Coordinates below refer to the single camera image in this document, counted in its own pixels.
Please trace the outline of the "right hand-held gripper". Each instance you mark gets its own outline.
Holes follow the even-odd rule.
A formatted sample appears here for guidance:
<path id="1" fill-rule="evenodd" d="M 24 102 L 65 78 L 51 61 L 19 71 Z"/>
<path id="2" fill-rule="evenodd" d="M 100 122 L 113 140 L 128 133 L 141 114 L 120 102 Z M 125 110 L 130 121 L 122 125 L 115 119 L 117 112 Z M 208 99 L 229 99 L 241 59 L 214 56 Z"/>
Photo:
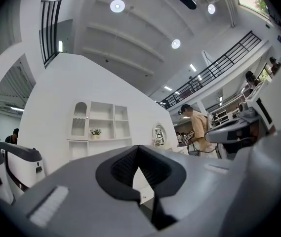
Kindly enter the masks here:
<path id="1" fill-rule="evenodd" d="M 252 146 L 261 138 L 275 133 L 276 129 L 271 115 L 263 104 L 262 93 L 269 85 L 268 81 L 260 82 L 239 103 L 239 117 L 216 126 L 205 134 L 207 142 L 222 144 L 228 155 L 236 154 L 244 147 Z"/>

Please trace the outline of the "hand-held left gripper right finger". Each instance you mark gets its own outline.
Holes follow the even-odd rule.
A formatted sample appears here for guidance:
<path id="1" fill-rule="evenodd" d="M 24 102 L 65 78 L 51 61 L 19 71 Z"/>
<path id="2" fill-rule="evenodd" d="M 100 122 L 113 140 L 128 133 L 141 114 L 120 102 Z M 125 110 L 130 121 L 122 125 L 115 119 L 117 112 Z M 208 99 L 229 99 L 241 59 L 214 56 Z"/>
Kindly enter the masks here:
<path id="1" fill-rule="evenodd" d="M 152 230 L 140 237 L 222 237 L 227 212 L 217 194 L 230 162 L 139 146 L 139 167 L 153 191 Z"/>

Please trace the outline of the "white oval mirror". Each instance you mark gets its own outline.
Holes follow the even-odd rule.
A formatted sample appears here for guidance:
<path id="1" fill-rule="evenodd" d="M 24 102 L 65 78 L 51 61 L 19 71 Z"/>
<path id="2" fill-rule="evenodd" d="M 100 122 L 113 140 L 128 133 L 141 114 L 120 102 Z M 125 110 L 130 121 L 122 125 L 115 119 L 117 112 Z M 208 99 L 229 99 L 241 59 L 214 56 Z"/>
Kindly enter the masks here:
<path id="1" fill-rule="evenodd" d="M 152 129 L 152 141 L 153 146 L 159 147 L 164 146 L 166 143 L 166 132 L 162 124 L 157 123 Z"/>

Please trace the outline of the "black metal railing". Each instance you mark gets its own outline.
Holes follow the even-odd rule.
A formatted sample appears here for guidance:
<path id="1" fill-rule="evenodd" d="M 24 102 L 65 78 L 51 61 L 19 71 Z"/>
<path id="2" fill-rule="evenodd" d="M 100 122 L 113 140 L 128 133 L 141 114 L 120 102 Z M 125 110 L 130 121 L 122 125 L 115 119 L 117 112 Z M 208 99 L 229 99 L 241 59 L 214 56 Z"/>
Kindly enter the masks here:
<path id="1" fill-rule="evenodd" d="M 40 47 L 43 65 L 58 55 L 57 24 L 62 0 L 41 0 Z"/>
<path id="2" fill-rule="evenodd" d="M 198 92 L 200 89 L 228 71 L 233 65 L 237 64 L 260 42 L 261 39 L 250 31 L 213 62 L 211 61 L 210 56 L 206 55 L 206 60 L 210 62 L 210 64 L 198 75 L 192 77 L 192 79 L 189 79 L 185 84 L 175 90 L 175 92 L 158 102 L 158 104 L 167 110 Z"/>

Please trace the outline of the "white desk cabinet with shelves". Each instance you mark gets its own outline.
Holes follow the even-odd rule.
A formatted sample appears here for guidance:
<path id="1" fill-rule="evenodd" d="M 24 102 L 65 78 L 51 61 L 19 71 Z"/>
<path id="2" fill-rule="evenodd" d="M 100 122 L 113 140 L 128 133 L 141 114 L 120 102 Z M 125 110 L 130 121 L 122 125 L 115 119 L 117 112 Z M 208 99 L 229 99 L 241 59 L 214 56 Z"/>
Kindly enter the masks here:
<path id="1" fill-rule="evenodd" d="M 67 159 L 72 162 L 113 149 L 152 143 L 154 122 L 122 101 L 74 99 L 67 112 Z"/>

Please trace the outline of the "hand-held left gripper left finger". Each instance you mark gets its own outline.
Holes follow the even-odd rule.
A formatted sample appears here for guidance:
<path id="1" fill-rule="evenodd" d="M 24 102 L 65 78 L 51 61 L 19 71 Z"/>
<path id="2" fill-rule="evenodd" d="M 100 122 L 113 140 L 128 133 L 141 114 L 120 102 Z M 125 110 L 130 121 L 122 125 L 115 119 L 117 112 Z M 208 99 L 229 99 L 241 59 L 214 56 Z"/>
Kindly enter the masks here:
<path id="1" fill-rule="evenodd" d="M 73 160 L 26 191 L 13 206 L 19 227 L 39 237 L 148 237 L 156 227 L 133 188 L 138 169 L 158 180 L 162 155 L 127 146 Z"/>

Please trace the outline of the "potted white blue flowers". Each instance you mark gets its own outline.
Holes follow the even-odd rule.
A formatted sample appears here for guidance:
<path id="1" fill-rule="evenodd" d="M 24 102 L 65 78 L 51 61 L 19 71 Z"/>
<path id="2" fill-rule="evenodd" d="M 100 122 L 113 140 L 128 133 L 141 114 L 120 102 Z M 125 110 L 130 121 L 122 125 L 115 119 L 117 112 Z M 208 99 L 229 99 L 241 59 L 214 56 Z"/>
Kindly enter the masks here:
<path id="1" fill-rule="evenodd" d="M 90 132 L 91 132 L 91 139 L 98 140 L 102 133 L 102 130 L 100 128 L 93 128 L 90 130 Z"/>

